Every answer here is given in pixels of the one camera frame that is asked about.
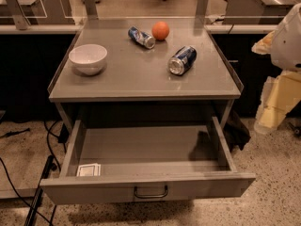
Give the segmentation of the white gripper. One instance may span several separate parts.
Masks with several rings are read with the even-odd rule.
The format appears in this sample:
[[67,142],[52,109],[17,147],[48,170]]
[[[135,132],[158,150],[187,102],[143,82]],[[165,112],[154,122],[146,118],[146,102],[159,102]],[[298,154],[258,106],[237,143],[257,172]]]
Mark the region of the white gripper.
[[268,76],[261,92],[254,130],[267,135],[280,124],[301,101],[301,3],[296,4],[272,31],[256,42],[251,51],[271,53],[272,63],[281,68],[276,78]]

